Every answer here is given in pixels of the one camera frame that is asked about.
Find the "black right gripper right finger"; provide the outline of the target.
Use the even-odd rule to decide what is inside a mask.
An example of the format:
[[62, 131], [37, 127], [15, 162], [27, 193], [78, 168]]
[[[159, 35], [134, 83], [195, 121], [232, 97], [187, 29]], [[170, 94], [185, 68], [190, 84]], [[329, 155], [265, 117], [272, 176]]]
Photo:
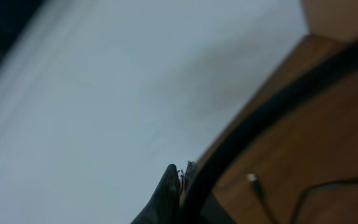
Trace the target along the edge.
[[[188, 161], [186, 172], [183, 176], [183, 195], [186, 196], [195, 177], [199, 171], [198, 165], [194, 161]], [[206, 199], [203, 208], [200, 211], [199, 223], [207, 224], [236, 224], [231, 216], [225, 211], [216, 197], [210, 193]]]

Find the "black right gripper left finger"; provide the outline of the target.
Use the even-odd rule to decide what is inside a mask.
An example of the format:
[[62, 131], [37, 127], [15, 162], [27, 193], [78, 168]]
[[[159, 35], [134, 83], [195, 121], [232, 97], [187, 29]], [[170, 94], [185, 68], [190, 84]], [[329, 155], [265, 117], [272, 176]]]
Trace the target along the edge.
[[174, 224], [178, 221], [181, 185], [177, 167], [167, 166], [147, 205], [131, 224]]

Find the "brown cardboard right panel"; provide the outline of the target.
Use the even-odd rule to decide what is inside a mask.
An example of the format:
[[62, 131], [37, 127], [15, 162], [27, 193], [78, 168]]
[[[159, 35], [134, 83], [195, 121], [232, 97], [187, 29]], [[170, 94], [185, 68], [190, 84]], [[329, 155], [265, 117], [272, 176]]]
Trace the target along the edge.
[[358, 39], [358, 0], [302, 0], [310, 32], [350, 42]]

